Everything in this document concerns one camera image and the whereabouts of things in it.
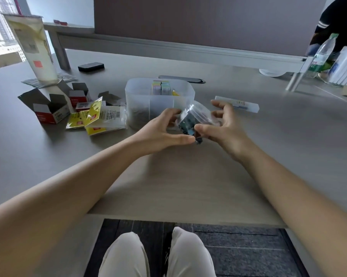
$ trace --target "hand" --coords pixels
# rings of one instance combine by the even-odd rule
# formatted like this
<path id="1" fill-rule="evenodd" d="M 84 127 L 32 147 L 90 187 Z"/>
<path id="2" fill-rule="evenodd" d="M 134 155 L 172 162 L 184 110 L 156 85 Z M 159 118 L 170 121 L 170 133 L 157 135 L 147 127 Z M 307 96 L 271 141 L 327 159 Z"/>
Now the hand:
<path id="1" fill-rule="evenodd" d="M 218 100 L 212 100 L 211 103 L 222 109 L 212 111 L 212 114 L 222 118 L 223 125 L 196 124 L 194 129 L 202 136 L 208 136 L 208 139 L 217 142 L 236 161 L 242 161 L 255 144 L 241 127 L 231 104 Z"/>
<path id="2" fill-rule="evenodd" d="M 180 109 L 166 109 L 158 117 L 148 122 L 129 139 L 139 144 L 142 155 L 152 154 L 174 145 L 187 145 L 195 142 L 194 136 L 169 134 L 167 127 L 175 126 Z"/>

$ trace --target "window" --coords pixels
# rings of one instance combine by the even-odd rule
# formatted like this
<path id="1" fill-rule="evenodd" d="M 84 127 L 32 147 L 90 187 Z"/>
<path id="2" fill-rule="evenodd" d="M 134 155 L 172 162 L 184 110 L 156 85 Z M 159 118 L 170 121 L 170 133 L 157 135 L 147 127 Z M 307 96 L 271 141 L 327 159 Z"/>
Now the window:
<path id="1" fill-rule="evenodd" d="M 18 52 L 21 60 L 26 61 L 21 47 L 1 13 L 18 13 L 15 0 L 0 0 L 0 55 Z"/>

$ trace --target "desk surface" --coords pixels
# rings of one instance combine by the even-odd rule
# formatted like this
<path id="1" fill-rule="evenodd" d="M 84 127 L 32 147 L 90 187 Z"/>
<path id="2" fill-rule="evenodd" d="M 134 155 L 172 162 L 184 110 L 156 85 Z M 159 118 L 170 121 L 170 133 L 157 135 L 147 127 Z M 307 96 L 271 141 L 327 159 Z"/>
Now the desk surface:
<path id="1" fill-rule="evenodd" d="M 256 69 L 175 60 L 71 51 L 71 74 L 86 82 L 92 98 L 109 90 L 124 96 L 128 79 L 185 76 L 196 100 L 210 107 L 215 95 L 258 103 L 258 114 L 237 111 L 250 137 L 267 153 L 347 210 L 347 98 L 311 80 L 286 93 L 289 77 Z M 77 66 L 106 69 L 81 74 Z M 27 62 L 0 69 L 0 204 L 132 134 L 119 130 L 88 137 L 41 125 L 17 96 L 31 89 Z M 172 222 L 284 226 L 245 170 L 217 144 L 169 148 L 131 165 L 90 211 L 110 218 Z"/>

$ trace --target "plastic water bottle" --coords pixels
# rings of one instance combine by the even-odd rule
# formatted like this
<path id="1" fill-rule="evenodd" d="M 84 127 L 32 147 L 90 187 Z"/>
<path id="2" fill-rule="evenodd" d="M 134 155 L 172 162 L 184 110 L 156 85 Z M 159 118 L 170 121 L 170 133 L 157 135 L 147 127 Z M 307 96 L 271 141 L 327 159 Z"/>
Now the plastic water bottle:
<path id="1" fill-rule="evenodd" d="M 328 57 L 334 50 L 338 35 L 339 34 L 336 33 L 331 34 L 328 40 L 326 40 L 317 50 L 316 55 L 314 56 L 314 59 L 306 72 L 307 77 L 314 78 L 321 71 L 326 60 L 328 60 Z"/>

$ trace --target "white pants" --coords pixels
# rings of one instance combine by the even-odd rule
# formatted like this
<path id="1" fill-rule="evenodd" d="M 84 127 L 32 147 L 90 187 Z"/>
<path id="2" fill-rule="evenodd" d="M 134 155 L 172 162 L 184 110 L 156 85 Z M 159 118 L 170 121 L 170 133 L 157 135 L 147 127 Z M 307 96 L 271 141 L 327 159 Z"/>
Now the white pants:
<path id="1" fill-rule="evenodd" d="M 139 236 L 121 234 L 108 248 L 99 277 L 149 277 L 147 254 Z M 198 235 L 176 227 L 172 232 L 167 277 L 216 277 L 211 255 Z"/>

